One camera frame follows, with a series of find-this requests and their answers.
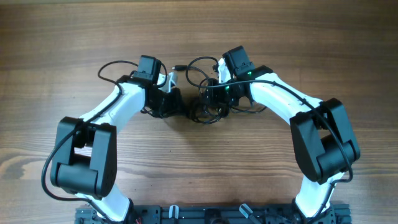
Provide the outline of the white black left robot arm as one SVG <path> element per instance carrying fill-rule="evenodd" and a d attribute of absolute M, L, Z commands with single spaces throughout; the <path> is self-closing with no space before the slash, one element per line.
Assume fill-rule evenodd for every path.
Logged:
<path fill-rule="evenodd" d="M 64 117 L 58 124 L 55 146 L 45 161 L 41 183 L 46 181 L 71 194 L 68 201 L 84 201 L 98 223 L 141 223 L 131 199 L 115 184 L 117 135 L 138 112 L 154 118 L 183 113 L 183 101 L 171 73 L 157 58 L 141 55 L 136 70 L 114 82 L 113 92 L 95 109 L 79 118 Z"/>

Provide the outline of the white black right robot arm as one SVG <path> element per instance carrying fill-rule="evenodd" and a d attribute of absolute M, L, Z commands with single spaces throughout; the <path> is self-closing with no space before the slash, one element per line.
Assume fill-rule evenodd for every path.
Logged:
<path fill-rule="evenodd" d="M 353 179 L 360 149 L 345 107 L 336 98 L 323 101 L 282 81 L 269 67 L 255 67 L 243 46 L 223 54 L 213 70 L 218 79 L 208 90 L 226 103 L 245 96 L 282 118 L 292 135 L 295 160 L 303 173 L 295 205 L 307 223 L 326 215 L 338 183 Z"/>

